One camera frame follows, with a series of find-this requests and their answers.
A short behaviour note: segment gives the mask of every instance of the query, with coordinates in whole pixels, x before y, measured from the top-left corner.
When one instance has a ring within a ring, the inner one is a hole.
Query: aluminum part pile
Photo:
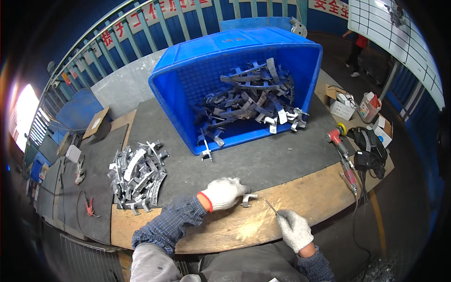
[[[220,88],[207,94],[200,103],[190,104],[197,114],[194,124],[201,125],[198,146],[206,146],[201,153],[202,160],[207,157],[212,160],[205,137],[219,147],[224,146],[224,140],[219,136],[227,124],[237,120],[255,118],[256,122],[267,124],[272,134],[277,133],[277,124],[286,122],[292,124],[292,131],[305,127],[303,115],[308,114],[292,107],[295,98],[293,77],[281,65],[276,67],[274,58],[261,65],[254,61],[232,71],[234,73],[220,77],[222,82],[231,85],[229,88]]]
[[[166,177],[163,159],[169,157],[168,152],[159,151],[163,146],[159,140],[138,144],[135,152],[130,146],[124,151],[117,150],[108,173],[113,178],[111,188],[119,206],[130,207],[134,215],[140,214],[135,206],[142,206],[147,213],[151,211],[147,204],[157,206],[158,191]]]

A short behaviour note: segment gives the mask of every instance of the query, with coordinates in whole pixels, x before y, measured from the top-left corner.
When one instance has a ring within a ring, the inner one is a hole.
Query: white work glove
[[[279,215],[276,217],[276,221],[282,231],[283,241],[295,253],[313,241],[311,229],[305,218],[291,209],[283,209],[277,213]]]
[[[249,193],[249,187],[241,185],[239,178],[223,177],[208,184],[207,189],[201,191],[210,200],[210,212],[228,209],[237,202],[237,197]]]

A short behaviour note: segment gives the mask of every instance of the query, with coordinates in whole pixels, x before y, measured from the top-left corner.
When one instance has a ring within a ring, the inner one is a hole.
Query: gray apron
[[[298,258],[280,241],[273,244],[232,250],[203,257],[199,276],[202,282],[308,282],[296,270]]]

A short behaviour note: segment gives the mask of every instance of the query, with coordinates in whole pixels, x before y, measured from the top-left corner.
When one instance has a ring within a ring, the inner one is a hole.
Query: yellow floor line
[[[381,240],[382,255],[385,258],[387,256],[387,245],[385,243],[384,224],[382,222],[381,210],[379,209],[379,204],[377,203],[374,190],[370,190],[369,197],[371,199],[371,203],[373,204],[374,214],[376,215],[377,228],[379,229],[379,239]]]

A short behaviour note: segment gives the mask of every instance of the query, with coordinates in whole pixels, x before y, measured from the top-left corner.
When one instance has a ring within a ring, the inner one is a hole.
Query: bright light
[[[27,145],[27,138],[24,134],[28,134],[31,128],[31,124],[34,120],[34,113],[36,112],[39,100],[34,94],[33,88],[28,84],[25,89],[20,93],[19,99],[16,104],[16,130],[19,133],[16,144],[22,150],[25,151]]]
[[[387,8],[385,8],[385,3],[382,3],[382,2],[380,2],[380,1],[378,1],[378,0],[375,0],[374,1],[375,2],[375,4],[379,7],[379,8],[381,8],[382,10],[387,10]]]

